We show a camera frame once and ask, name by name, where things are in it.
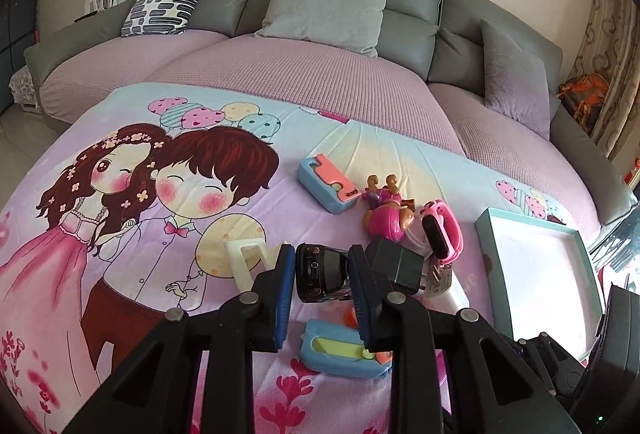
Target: bed sheet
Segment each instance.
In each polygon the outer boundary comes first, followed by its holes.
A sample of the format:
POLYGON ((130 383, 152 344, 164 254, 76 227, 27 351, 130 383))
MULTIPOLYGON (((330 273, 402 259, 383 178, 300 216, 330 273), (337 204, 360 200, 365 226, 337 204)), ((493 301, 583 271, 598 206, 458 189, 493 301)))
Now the bed sheet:
MULTIPOLYGON (((0 375, 41 432, 62 432, 166 309, 199 314, 238 294, 222 240, 262 237, 273 251, 284 241, 369 242, 364 202, 335 216, 297 181, 305 157, 325 154, 361 188, 370 174, 394 173, 417 208, 443 198, 465 238, 454 269, 489 322, 474 229, 482 211, 575 225, 553 198, 459 154, 322 109, 135 84, 36 163, 0 217, 0 375)), ((262 265, 247 257, 255 276, 262 265)), ((259 434, 385 432, 390 378, 336 378, 300 362, 305 323, 341 322, 347 305, 294 297, 284 348, 254 355, 259 434)))

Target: bow tie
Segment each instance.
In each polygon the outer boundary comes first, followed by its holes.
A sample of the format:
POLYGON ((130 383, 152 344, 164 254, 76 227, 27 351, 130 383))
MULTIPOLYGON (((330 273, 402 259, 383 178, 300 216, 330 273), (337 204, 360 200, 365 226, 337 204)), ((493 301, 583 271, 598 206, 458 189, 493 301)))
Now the bow tie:
POLYGON ((189 229, 187 227, 177 228, 173 223, 167 223, 164 226, 164 232, 166 234, 178 234, 180 237, 187 237, 189 229))

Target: patterned throw pillow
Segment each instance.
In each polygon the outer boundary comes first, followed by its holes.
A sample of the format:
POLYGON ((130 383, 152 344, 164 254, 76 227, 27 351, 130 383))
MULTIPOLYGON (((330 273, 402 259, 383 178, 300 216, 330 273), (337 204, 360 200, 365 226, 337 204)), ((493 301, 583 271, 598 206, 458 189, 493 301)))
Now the patterned throw pillow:
POLYGON ((122 36, 182 33, 198 1, 137 0, 122 26, 122 36))

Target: cartoon hand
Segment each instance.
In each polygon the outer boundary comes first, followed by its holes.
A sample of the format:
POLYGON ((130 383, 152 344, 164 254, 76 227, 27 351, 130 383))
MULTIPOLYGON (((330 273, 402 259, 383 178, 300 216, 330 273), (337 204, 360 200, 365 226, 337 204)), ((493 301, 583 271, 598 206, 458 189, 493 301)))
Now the cartoon hand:
POLYGON ((122 231, 129 230, 132 226, 136 226, 136 220, 134 218, 125 221, 122 225, 122 231))
POLYGON ((175 293, 181 299, 184 299, 187 297, 187 293, 183 291, 182 288, 180 288, 180 284, 177 282, 172 282, 171 284, 167 284, 166 288, 164 289, 167 290, 169 293, 171 292, 175 293))

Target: pink dress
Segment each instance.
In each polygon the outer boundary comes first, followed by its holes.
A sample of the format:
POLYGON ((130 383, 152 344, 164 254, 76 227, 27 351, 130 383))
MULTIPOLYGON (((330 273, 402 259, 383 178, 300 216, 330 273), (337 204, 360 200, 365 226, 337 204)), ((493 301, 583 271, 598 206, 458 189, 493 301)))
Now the pink dress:
POLYGON ((80 326, 80 281, 98 223, 81 204, 0 268, 0 376, 45 434, 61 433, 100 385, 80 326))

